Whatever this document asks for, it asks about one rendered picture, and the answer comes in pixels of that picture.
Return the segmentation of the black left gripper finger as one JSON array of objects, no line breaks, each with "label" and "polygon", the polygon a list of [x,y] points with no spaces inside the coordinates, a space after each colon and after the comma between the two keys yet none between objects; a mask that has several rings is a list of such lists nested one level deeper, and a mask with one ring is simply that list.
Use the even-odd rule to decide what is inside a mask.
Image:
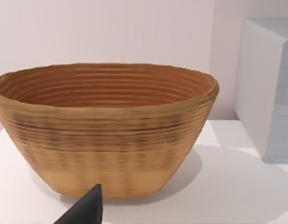
[{"label": "black left gripper finger", "polygon": [[102,186],[96,184],[53,224],[102,224],[102,222]]}]

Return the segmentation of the pale microwave oven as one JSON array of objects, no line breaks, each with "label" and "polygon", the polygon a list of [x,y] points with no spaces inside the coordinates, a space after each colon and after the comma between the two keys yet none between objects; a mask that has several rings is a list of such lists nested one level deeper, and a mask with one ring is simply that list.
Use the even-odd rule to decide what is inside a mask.
[{"label": "pale microwave oven", "polygon": [[243,22],[234,110],[262,160],[288,164],[288,18]]}]

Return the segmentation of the brown woven basket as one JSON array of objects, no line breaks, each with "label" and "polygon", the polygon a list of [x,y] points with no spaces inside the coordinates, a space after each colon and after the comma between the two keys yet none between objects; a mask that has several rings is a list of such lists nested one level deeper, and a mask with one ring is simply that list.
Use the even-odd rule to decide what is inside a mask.
[{"label": "brown woven basket", "polygon": [[160,191],[190,153],[219,93],[211,75],[149,63],[72,63],[0,75],[0,122],[54,191]]}]

